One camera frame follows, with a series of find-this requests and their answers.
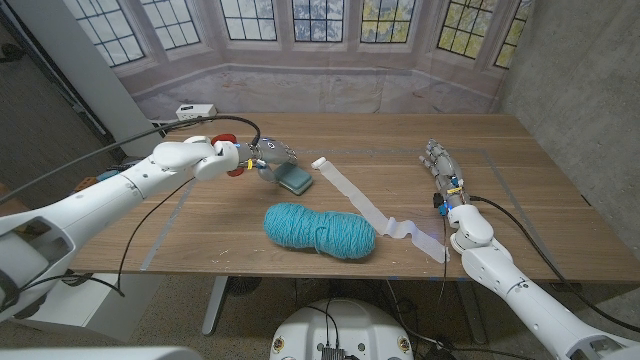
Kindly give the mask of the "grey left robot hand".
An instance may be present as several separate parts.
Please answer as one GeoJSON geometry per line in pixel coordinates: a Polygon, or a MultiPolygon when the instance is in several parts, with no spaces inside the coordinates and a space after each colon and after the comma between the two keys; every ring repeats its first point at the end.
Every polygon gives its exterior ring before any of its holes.
{"type": "Polygon", "coordinates": [[[239,168],[256,169],[259,176],[270,183],[277,183],[278,176],[272,165],[289,163],[297,165],[295,151],[281,141],[272,138],[260,138],[256,144],[241,143],[237,146],[239,168]]]}

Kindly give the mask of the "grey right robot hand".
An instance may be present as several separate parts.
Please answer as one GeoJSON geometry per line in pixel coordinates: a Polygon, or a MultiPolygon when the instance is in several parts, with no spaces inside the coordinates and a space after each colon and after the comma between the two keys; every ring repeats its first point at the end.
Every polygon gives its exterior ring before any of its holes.
{"type": "Polygon", "coordinates": [[[425,152],[419,160],[435,179],[434,207],[444,216],[454,207],[468,204],[470,196],[464,188],[463,173],[457,161],[433,138],[428,141],[425,152]]]}

